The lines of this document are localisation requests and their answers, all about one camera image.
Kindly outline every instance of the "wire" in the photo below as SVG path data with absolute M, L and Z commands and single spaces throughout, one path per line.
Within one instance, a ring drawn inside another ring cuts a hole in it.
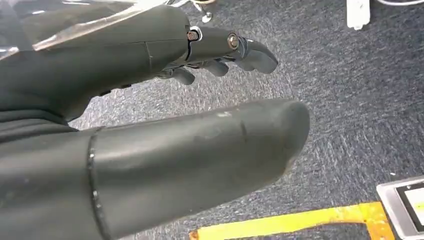
M 195 4 L 211 4 L 211 3 L 214 3 L 216 1 L 217 0 L 205 0 L 205 1 L 200 1 L 200 0 L 181 0 L 181 1 L 177 2 L 177 3 L 171 4 L 171 6 L 176 7 L 176 8 L 179 8 L 179 7 L 183 6 L 184 4 L 186 4 L 188 2 L 192 2 L 192 3 L 195 3 Z
M 181 7 L 182 5 L 184 5 L 184 4 L 188 3 L 188 2 L 190 2 L 190 0 L 181 0 L 181 1 L 177 2 L 177 3 L 171 4 L 171 6 L 176 7 L 176 8 L 179 8 L 179 7 Z
M 389 5 L 389 6 L 411 6 L 417 4 L 424 4 L 424 0 L 414 0 L 414 1 L 386 1 L 386 0 L 377 0 L 378 2 Z
M 190 0 L 190 1 L 195 3 L 195 4 L 212 4 L 212 3 L 216 2 L 217 0 L 205 0 L 205 1 Z

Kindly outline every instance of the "robotic hand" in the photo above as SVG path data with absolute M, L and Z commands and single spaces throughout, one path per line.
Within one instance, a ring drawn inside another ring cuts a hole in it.
M 0 3 L 0 239 L 118 239 L 275 181 L 307 139 L 306 107 L 285 99 L 77 131 L 68 122 L 113 89 L 278 62 L 171 6 Z

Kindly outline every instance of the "yellow floor marking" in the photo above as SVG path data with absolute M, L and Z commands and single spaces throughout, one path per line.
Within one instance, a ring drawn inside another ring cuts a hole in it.
M 366 224 L 371 240 L 394 240 L 380 202 L 360 203 L 293 214 L 201 227 L 190 232 L 190 240 L 227 240 L 292 233 L 324 224 Z

